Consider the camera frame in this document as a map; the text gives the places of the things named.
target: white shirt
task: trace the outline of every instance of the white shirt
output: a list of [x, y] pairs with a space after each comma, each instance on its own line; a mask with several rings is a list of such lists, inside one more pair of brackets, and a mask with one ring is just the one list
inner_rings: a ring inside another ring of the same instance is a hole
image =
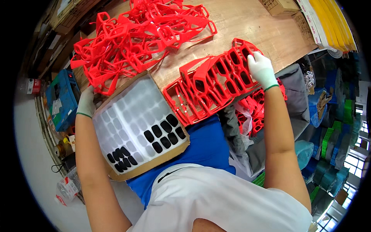
[[282, 190], [264, 189], [225, 170], [178, 164], [155, 179], [147, 209], [128, 232], [188, 232], [197, 218], [228, 232], [304, 232], [312, 221], [309, 211]]

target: pile of red glasses frames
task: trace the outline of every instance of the pile of red glasses frames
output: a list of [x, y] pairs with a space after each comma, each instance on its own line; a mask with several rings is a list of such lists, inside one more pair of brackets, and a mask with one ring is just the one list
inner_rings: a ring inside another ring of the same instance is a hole
[[[282, 92], [283, 98], [286, 101], [287, 96], [285, 94], [285, 87], [283, 86], [280, 79], [277, 79], [279, 88]], [[258, 89], [251, 95], [245, 97], [244, 99], [238, 101], [245, 110], [248, 110], [252, 117], [252, 130], [247, 134], [248, 136], [255, 137], [256, 133], [263, 129], [264, 127], [264, 91], [263, 89]], [[238, 126], [240, 132], [242, 133], [242, 124], [246, 121], [246, 117], [236, 110], [236, 116], [238, 119]]]
[[[95, 92], [112, 95], [119, 77], [132, 78], [157, 64], [184, 42], [196, 42], [217, 33], [203, 5], [183, 5], [183, 0], [130, 0], [130, 11], [118, 18], [98, 13], [96, 38], [74, 44], [71, 68], [83, 71]], [[203, 29], [209, 35], [191, 41]]]
[[184, 126], [197, 123], [251, 91], [256, 82], [249, 74], [247, 56], [255, 51], [262, 53], [255, 45], [234, 38], [229, 51], [180, 67], [180, 77], [163, 91], [180, 122]]

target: red label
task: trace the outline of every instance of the red label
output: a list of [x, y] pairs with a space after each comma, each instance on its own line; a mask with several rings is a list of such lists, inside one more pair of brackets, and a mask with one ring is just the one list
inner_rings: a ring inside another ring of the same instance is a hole
[[55, 195], [55, 196], [56, 196], [57, 199], [62, 203], [62, 205], [67, 206], [67, 205], [65, 204], [65, 202], [63, 201], [63, 199], [62, 199], [60, 196], [58, 196], [58, 195]]
[[34, 82], [33, 82], [32, 93], [33, 94], [40, 93], [40, 88], [41, 88], [41, 80], [40, 79], [35, 79]]

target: white glove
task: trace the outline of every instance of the white glove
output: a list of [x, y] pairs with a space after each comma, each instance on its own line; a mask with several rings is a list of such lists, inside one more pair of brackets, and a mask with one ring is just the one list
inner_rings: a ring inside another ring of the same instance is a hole
[[76, 114], [82, 114], [92, 118], [95, 112], [94, 100], [94, 87], [87, 87], [80, 96], [79, 105]]
[[247, 65], [252, 77], [259, 82], [264, 92], [273, 86], [278, 86], [270, 59], [260, 52], [253, 52], [253, 54], [254, 56], [247, 56]]

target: work table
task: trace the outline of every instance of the work table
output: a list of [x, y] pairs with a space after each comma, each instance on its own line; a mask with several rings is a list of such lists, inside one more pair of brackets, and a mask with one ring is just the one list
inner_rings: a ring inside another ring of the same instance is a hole
[[[304, 41], [290, 15], [273, 17], [258, 0], [185, 0], [183, 4], [203, 4], [218, 33], [200, 42], [184, 43], [176, 53], [170, 53], [150, 69], [151, 76], [161, 91], [180, 76], [179, 67], [194, 59], [229, 50], [235, 37], [249, 41], [259, 48], [271, 59], [275, 73], [317, 47]], [[107, 9], [107, 12], [111, 18], [117, 18], [120, 13], [129, 10], [129, 1], [120, 1], [111, 9]], [[88, 80], [82, 72], [82, 67], [73, 71], [80, 90], [83, 91], [88, 86]], [[121, 78], [116, 88], [127, 79]]]

